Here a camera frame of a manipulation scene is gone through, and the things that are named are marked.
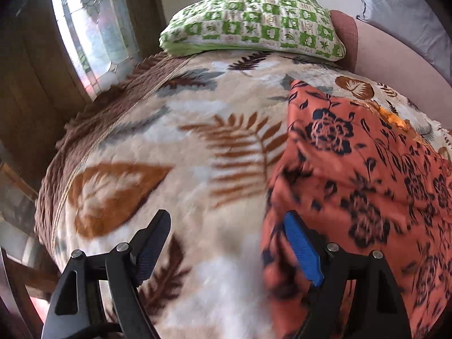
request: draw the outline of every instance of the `pillow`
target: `pillow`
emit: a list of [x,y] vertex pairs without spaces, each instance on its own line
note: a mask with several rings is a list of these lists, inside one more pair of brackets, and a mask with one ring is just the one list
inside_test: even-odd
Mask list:
[[425,0],[362,0],[358,19],[405,43],[452,84],[452,44]]
[[160,47],[174,56],[211,49],[285,51],[337,61],[344,44],[316,0],[204,0],[173,16]]

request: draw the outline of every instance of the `black clamp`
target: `black clamp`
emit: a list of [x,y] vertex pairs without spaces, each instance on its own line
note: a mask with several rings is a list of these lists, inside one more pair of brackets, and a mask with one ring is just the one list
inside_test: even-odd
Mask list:
[[[42,339],[160,339],[143,310],[136,288],[148,279],[170,233],[171,218],[159,210],[147,228],[109,253],[86,256],[74,250],[53,293]],[[105,318],[99,280],[107,280],[119,324]]]
[[356,285],[344,339],[411,339],[402,296],[381,251],[357,255],[327,244],[295,211],[285,215],[284,227],[314,298],[295,339],[331,337],[348,280]]

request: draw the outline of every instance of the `metal screw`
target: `metal screw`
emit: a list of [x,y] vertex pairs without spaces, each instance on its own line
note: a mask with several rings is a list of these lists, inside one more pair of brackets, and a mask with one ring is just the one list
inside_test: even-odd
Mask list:
[[378,258],[378,259],[383,258],[383,253],[382,253],[381,251],[378,251],[378,250],[373,250],[373,251],[372,251],[372,255],[373,255],[375,258]]
[[82,253],[83,253],[82,250],[79,250],[79,249],[74,250],[74,251],[72,251],[72,253],[71,253],[71,257],[72,257],[72,258],[79,258],[79,257],[82,255]]
[[127,242],[121,242],[118,246],[116,246],[116,251],[122,252],[129,248],[129,244]]
[[335,244],[334,242],[331,242],[331,243],[327,244],[326,248],[328,249],[328,251],[331,251],[331,252],[338,252],[339,251],[339,245]]

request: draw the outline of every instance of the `gray pillow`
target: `gray pillow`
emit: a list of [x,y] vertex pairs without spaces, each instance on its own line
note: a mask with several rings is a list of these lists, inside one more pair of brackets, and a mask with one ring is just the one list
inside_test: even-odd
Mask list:
[[452,43],[424,0],[362,0],[357,18],[405,43],[452,84]]

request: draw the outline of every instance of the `brown blanket edge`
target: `brown blanket edge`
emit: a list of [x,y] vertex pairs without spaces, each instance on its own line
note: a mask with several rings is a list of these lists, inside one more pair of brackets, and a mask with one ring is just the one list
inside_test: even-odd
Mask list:
[[47,168],[36,202],[35,232],[52,257],[55,212],[72,172],[95,141],[122,114],[189,59],[170,57],[163,52],[146,58],[126,80],[99,94],[66,124],[66,134],[56,144],[58,152]]

